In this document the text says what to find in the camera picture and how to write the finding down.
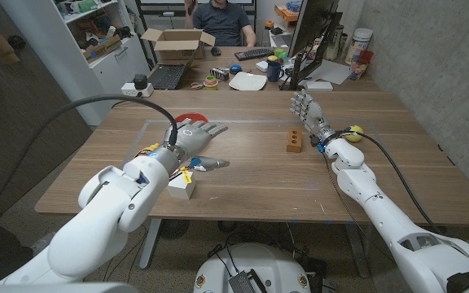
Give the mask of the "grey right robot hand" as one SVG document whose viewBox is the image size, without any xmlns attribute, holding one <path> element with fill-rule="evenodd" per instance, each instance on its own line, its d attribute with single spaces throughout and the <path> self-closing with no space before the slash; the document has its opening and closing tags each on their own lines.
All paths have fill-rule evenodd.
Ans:
<svg viewBox="0 0 469 293">
<path fill-rule="evenodd" d="M 327 145 L 337 137 L 336 131 L 330 127 L 320 105 L 306 90 L 294 93 L 291 98 L 290 111 L 304 123 L 306 130 L 313 137 L 315 146 Z"/>
</svg>

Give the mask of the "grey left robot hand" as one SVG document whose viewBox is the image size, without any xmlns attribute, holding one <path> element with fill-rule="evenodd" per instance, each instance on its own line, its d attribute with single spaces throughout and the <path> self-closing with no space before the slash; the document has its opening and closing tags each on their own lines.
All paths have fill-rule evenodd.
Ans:
<svg viewBox="0 0 469 293">
<path fill-rule="evenodd" d="M 177 123 L 176 141 L 169 141 L 173 128 L 169 127 L 164 134 L 164 141 L 156 148 L 156 159 L 161 162 L 168 173 L 172 173 L 182 163 L 198 155 L 218 134 L 227 131 L 224 125 L 215 125 L 197 120 L 192 123 L 185 119 Z"/>
</svg>

